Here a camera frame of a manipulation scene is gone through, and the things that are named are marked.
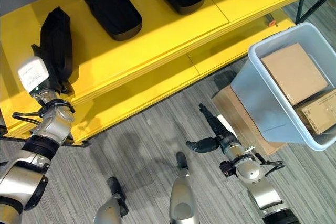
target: yellow shelf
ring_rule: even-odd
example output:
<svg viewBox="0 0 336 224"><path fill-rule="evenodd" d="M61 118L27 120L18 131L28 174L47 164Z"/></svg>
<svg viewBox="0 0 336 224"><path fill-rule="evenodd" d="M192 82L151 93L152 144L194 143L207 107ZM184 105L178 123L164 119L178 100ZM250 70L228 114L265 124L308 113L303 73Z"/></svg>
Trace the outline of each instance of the yellow shelf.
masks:
<svg viewBox="0 0 336 224"><path fill-rule="evenodd" d="M32 56L30 45L39 45L41 26L48 12L57 6L70 16L74 58L70 82L75 93L67 100L73 105L165 64L176 58L171 50L182 49L185 43L228 22L211 0L205 0L201 9L188 16L177 14L165 0L131 2L142 16L142 29L123 42L109 37L84 0L38 0L1 17L0 106L8 130L19 124L11 117L14 111L38 109L36 101L23 89L17 69Z"/></svg>
<svg viewBox="0 0 336 224"><path fill-rule="evenodd" d="M39 44L40 28L48 12L57 6L71 18L74 71L70 82L74 94L64 98L76 108L192 50L190 58L200 76L205 76L244 54L255 38L279 30L272 27L263 32L255 22L252 31L242 34L246 24L294 0L205 0L200 10L188 16L176 14L165 0L131 1L142 15L143 28L124 42L107 35L84 0L38 0L1 17L0 108L10 133L26 134L31 128L14 120L13 112L39 108L24 91L17 69L32 56L30 45ZM259 28L261 34L253 35ZM219 43L221 39L216 39L224 35L231 38L221 45L228 46L229 56L222 60L218 55L197 53L203 50L199 47Z"/></svg>
<svg viewBox="0 0 336 224"><path fill-rule="evenodd" d="M174 59L92 101L76 106L76 121L71 130L75 144L245 55L251 44L294 25L281 10L272 14L278 20L278 27L267 27L265 19L259 18L190 52L189 57L185 55Z"/></svg>

